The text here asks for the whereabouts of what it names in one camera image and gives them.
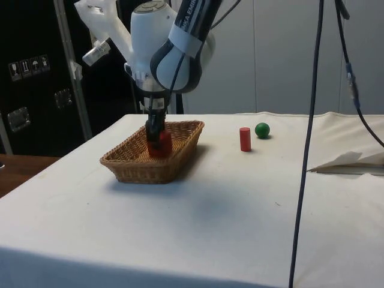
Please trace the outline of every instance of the red object in basket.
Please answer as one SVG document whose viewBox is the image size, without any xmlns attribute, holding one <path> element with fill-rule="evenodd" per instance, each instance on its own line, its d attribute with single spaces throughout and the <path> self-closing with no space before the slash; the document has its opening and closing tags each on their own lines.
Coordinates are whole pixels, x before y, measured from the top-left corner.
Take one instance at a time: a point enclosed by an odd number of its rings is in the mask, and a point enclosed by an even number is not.
<svg viewBox="0 0 384 288">
<path fill-rule="evenodd" d="M 240 128 L 240 150 L 251 151 L 251 129 L 248 127 Z"/>
<path fill-rule="evenodd" d="M 172 137 L 169 131 L 160 133 L 159 143 L 147 142 L 149 156 L 167 158 L 172 153 Z"/>
</svg>

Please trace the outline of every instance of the wooden floor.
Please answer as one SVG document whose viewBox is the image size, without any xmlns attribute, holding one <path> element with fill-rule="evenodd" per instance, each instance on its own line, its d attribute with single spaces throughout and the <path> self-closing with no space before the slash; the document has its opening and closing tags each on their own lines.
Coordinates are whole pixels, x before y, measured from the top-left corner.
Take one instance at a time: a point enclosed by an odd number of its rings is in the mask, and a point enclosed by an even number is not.
<svg viewBox="0 0 384 288">
<path fill-rule="evenodd" d="M 59 160 L 56 157 L 0 154 L 0 198 Z"/>
</svg>

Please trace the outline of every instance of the wicker basket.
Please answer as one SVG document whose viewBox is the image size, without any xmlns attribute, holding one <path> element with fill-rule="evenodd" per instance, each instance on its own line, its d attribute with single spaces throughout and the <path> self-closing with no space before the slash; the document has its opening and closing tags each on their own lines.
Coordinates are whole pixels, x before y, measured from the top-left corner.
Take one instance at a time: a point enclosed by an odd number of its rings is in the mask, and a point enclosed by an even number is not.
<svg viewBox="0 0 384 288">
<path fill-rule="evenodd" d="M 172 135 L 172 154 L 166 159 L 151 158 L 146 144 L 145 127 L 100 159 L 119 182 L 164 184 L 172 182 L 180 168 L 196 150 L 204 122 L 166 122 Z"/>
</svg>

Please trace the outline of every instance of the white wall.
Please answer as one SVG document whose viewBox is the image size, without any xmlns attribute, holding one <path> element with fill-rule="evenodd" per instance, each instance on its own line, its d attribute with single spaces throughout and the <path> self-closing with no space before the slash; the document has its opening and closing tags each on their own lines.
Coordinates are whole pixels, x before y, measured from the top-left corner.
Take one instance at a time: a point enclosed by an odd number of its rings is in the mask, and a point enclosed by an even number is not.
<svg viewBox="0 0 384 288">
<path fill-rule="evenodd" d="M 217 18 L 234 1 L 224 0 Z M 384 1 L 346 5 L 346 42 L 362 110 L 384 113 Z M 318 0 L 242 0 L 214 30 L 215 56 L 199 87 L 185 94 L 185 111 L 308 113 L 318 7 Z M 345 79 L 334 0 L 325 0 L 317 113 L 355 112 Z"/>
</svg>

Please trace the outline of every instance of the green ball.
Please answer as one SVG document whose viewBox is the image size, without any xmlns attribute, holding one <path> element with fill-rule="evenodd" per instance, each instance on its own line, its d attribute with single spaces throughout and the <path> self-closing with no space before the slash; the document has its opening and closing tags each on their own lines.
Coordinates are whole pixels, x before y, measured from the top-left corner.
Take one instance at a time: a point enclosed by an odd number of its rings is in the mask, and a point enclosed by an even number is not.
<svg viewBox="0 0 384 288">
<path fill-rule="evenodd" d="M 265 139 L 268 137 L 271 129 L 267 123 L 258 123 L 254 131 L 259 138 Z"/>
</svg>

